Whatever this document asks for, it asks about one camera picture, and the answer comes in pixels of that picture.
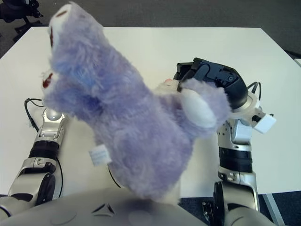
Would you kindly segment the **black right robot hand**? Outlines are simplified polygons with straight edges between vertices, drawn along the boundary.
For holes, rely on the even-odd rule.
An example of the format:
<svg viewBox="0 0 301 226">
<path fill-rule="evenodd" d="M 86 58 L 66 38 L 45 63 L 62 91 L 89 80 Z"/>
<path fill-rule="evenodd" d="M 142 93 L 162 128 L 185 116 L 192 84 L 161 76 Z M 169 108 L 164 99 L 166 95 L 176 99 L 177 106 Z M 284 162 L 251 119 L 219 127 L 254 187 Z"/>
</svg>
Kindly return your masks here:
<svg viewBox="0 0 301 226">
<path fill-rule="evenodd" d="M 193 62 L 178 63 L 174 79 L 180 83 L 188 79 L 213 83 L 223 88 L 233 110 L 247 102 L 248 90 L 239 73 L 228 66 L 194 58 Z"/>
</svg>

